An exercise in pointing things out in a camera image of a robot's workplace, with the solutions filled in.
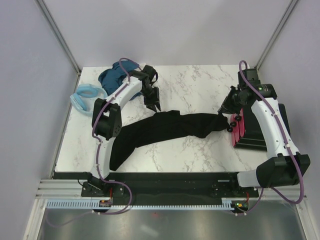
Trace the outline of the black and pink drawer box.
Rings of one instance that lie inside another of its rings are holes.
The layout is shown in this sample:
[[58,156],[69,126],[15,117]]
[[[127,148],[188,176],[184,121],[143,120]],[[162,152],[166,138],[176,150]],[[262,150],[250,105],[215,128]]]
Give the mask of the black and pink drawer box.
[[227,131],[231,134],[234,148],[267,151],[267,145],[251,106],[232,107],[232,115]]

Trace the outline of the black t shirt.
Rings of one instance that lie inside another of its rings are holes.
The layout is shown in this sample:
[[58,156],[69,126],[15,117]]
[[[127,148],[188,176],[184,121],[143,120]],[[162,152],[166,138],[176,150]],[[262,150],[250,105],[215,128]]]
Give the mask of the black t shirt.
[[178,110],[155,113],[122,127],[112,146],[109,168],[116,171],[136,148],[187,136],[204,139],[229,127],[227,117],[221,113],[182,115]]

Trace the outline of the blue t shirt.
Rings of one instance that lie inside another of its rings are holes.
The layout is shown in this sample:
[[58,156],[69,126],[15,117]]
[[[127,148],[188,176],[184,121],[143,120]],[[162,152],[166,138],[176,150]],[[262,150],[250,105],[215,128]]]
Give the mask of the blue t shirt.
[[[135,69],[140,68],[138,63],[125,60],[121,62],[123,68],[129,73]],[[119,62],[115,62],[112,68],[104,70],[98,77],[102,88],[106,91],[107,95],[113,94],[122,84],[123,80],[127,77],[124,70],[120,67]]]

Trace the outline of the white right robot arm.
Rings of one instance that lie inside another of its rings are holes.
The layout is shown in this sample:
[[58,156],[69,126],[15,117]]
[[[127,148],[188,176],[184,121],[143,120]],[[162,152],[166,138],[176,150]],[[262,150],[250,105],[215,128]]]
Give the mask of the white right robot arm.
[[230,193],[240,197],[247,187],[274,188],[302,183],[311,161],[293,143],[281,116],[274,87],[271,84],[243,89],[231,86],[218,111],[222,114],[239,114],[246,106],[251,108],[261,129],[267,160],[255,170],[239,172],[237,179],[229,184]]

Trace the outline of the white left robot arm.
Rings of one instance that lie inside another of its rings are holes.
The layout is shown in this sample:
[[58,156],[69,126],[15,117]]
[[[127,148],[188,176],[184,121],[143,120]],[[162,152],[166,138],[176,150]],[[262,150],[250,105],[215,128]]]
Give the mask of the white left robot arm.
[[158,80],[157,71],[145,65],[142,71],[133,70],[129,78],[106,99],[94,102],[92,115],[92,136],[97,140],[97,151],[91,174],[105,179],[110,174],[110,160],[113,143],[122,129],[122,108],[137,94],[143,96],[144,105],[154,111],[161,111],[160,90],[153,84]]

